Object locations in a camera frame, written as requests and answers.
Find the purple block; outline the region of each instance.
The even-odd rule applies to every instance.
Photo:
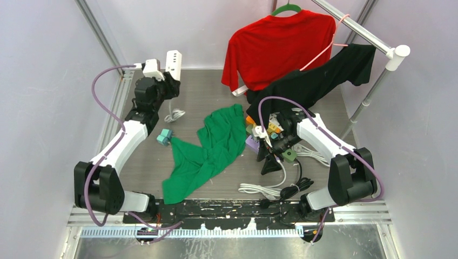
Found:
[[[259,143],[254,141],[252,136],[249,136],[246,140],[245,143],[250,149],[255,152],[256,154],[259,152]]]

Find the green hanger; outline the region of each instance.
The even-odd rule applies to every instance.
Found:
[[[289,4],[289,0],[288,0],[287,4],[278,7],[275,11],[272,12],[272,15],[275,16],[275,15],[281,13],[281,12],[284,12],[284,11],[300,12],[300,11],[302,11],[302,8],[299,7],[298,5],[295,5],[295,4]]]

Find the red t-shirt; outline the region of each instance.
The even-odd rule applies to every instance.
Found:
[[[221,83],[239,87],[237,71],[246,86],[262,90],[289,72],[301,69],[332,40],[334,18],[307,10],[290,17],[267,16],[238,30],[229,40]],[[331,48],[307,68],[323,65]]]

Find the pink hanger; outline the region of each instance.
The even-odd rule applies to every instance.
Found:
[[[337,31],[337,28],[339,28],[340,23],[347,17],[350,17],[350,15],[344,15],[342,19],[338,22],[337,26],[335,27],[335,31]],[[331,43],[323,50],[321,51],[314,59],[312,59],[307,65],[305,65],[303,68],[300,69],[300,71],[303,71],[305,68],[307,68],[311,63],[313,63],[317,58],[319,58],[323,53],[325,53],[332,45],[334,46],[343,46],[347,47],[347,44],[334,44],[334,37],[335,37],[335,32],[332,35],[332,40]]]

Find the black cable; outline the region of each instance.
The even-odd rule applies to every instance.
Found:
[[[302,164],[299,162],[299,160],[296,158],[294,159],[294,161],[299,164],[298,182],[293,186],[288,186],[288,187],[283,188],[280,191],[280,199],[276,201],[270,201],[268,199],[261,200],[261,202],[259,203],[259,206],[261,208],[268,208],[272,204],[286,201],[287,199],[293,197],[296,193],[307,190],[313,184],[313,181],[310,178],[302,177]]]

